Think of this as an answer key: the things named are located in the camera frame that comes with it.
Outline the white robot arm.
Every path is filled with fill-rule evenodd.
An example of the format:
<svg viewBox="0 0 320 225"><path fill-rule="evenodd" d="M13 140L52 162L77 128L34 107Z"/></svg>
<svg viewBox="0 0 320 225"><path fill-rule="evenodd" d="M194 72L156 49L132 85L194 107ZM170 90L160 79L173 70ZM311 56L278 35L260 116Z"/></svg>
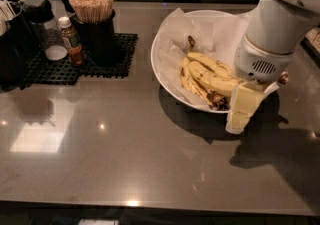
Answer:
<svg viewBox="0 0 320 225"><path fill-rule="evenodd" d="M259 0L235 53L244 82L231 95L226 130L240 134L293 58L298 43L320 22L320 0Z"/></svg>

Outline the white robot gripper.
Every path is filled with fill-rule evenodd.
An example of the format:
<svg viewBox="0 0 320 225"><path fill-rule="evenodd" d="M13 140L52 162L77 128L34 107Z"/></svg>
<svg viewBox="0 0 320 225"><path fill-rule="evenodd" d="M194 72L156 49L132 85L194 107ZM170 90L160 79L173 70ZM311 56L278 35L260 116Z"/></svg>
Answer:
<svg viewBox="0 0 320 225"><path fill-rule="evenodd" d="M238 77L259 82L277 81L291 62L293 54L277 55L268 53L253 45L247 36L241 39L234 57ZM265 98L265 86L242 83L234 88L227 115L226 131L241 134L257 108Z"/></svg>

